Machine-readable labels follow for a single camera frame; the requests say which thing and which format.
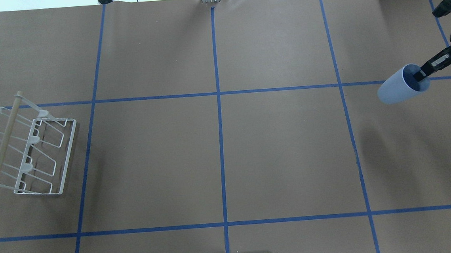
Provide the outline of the light blue plastic cup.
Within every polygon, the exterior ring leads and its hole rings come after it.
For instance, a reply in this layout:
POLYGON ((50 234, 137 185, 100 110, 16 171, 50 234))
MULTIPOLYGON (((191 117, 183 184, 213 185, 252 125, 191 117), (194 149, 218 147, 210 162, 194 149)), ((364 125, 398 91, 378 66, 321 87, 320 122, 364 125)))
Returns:
POLYGON ((384 104, 395 104, 423 94, 430 88, 430 79, 418 81, 414 74, 420 67, 414 63, 407 64, 396 71, 378 89, 377 96, 384 104))

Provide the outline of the small black sensor box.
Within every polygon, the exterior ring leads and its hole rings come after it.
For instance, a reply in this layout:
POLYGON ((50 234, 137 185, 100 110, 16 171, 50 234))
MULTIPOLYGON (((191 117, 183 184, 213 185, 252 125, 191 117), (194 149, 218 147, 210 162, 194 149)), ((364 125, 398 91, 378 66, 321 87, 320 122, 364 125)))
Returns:
POLYGON ((100 5, 106 5, 106 4, 112 3, 112 2, 113 2, 113 0, 98 0, 98 3, 100 5))

